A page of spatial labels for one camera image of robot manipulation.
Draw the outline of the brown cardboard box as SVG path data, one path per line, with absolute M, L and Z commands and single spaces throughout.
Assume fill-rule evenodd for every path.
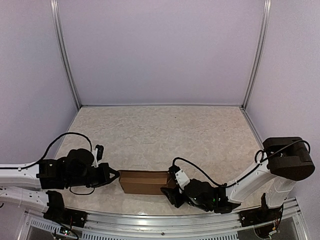
M 176 186 L 167 171 L 120 170 L 119 173 L 119 184 L 125 194 L 163 195 L 161 188 Z

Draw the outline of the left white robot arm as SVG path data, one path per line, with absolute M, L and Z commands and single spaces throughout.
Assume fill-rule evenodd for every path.
M 2 164 L 0 166 L 0 199 L 23 205 L 42 213 L 49 210 L 57 221 L 70 218 L 58 192 L 72 187 L 96 189 L 111 184 L 120 173 L 107 162 L 101 163 L 103 148 L 93 151 L 72 149 L 59 159 L 41 159 L 30 165 Z

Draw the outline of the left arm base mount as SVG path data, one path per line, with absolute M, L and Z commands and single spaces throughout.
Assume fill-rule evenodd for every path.
M 69 208 L 49 208 L 47 212 L 43 214 L 43 217 L 47 220 L 79 228 L 83 228 L 85 226 L 87 216 L 88 213 L 85 211 Z

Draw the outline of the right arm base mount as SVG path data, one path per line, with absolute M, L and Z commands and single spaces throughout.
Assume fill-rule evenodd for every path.
M 261 197 L 260 207 L 242 210 L 238 213 L 241 226 L 248 227 L 278 220 L 282 218 L 283 207 L 283 204 L 275 208 L 268 207 L 266 193 L 264 193 Z

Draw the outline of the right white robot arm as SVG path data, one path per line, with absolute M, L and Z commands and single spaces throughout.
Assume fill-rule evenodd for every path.
M 200 181 L 189 178 L 176 165 L 174 158 L 168 173 L 174 187 L 161 187 L 161 192 L 176 208 L 184 203 L 205 212 L 228 214 L 238 208 L 244 200 L 273 180 L 273 185 L 262 195 L 262 206 L 256 210 L 256 218 L 266 222 L 276 209 L 282 207 L 285 198 L 296 182 L 310 177 L 315 171 L 311 159 L 311 146 L 301 137 L 269 137 L 263 142 L 263 149 L 256 152 L 253 164 L 241 175 L 228 183 L 219 184 L 212 178 Z

